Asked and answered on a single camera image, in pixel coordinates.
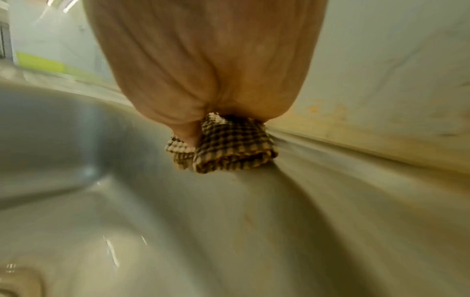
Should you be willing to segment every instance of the sink basin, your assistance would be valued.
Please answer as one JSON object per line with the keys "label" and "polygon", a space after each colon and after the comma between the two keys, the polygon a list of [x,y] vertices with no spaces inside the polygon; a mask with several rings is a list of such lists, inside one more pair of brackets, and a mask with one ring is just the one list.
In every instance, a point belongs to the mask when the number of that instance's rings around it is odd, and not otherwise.
{"label": "sink basin", "polygon": [[199,175],[128,105],[0,89],[0,265],[45,296],[468,296],[467,177],[276,131]]}

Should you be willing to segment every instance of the plaid cloth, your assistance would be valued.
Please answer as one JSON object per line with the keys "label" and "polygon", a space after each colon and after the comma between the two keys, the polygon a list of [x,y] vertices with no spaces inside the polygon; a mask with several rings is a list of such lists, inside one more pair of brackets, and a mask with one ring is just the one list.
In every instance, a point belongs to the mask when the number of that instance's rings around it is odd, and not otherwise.
{"label": "plaid cloth", "polygon": [[173,154],[180,169],[198,173],[215,170],[250,169],[278,156],[274,141],[262,123],[233,116],[209,114],[202,121],[203,136],[197,148],[172,135],[165,150]]}

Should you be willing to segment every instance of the fabric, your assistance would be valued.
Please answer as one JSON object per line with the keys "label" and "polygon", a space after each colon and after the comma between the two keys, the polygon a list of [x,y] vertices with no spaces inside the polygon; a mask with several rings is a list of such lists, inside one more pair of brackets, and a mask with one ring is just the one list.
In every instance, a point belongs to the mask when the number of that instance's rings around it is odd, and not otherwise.
{"label": "fabric", "polygon": [[203,136],[197,148],[190,148],[172,135],[165,150],[173,154],[180,169],[198,173],[258,167],[278,156],[274,141],[262,123],[251,119],[209,114],[202,121]]}

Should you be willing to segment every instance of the white wall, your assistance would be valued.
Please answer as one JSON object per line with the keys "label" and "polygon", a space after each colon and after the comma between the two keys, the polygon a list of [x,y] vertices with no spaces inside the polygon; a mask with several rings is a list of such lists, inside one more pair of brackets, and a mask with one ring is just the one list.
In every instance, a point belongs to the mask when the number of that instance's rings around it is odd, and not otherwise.
{"label": "white wall", "polygon": [[10,4],[10,28],[15,51],[62,62],[81,70],[111,78],[81,2],[69,13],[49,7],[46,1],[14,0]]}
{"label": "white wall", "polygon": [[470,172],[470,1],[330,0],[299,98],[270,125]]}

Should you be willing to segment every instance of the metal surface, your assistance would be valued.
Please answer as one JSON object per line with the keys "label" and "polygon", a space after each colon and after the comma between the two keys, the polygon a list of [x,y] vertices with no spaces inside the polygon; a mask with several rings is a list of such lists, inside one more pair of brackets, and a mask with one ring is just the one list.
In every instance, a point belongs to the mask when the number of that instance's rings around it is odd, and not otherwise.
{"label": "metal surface", "polygon": [[179,171],[131,107],[0,84],[0,265],[46,296],[468,296],[468,178],[282,133]]}

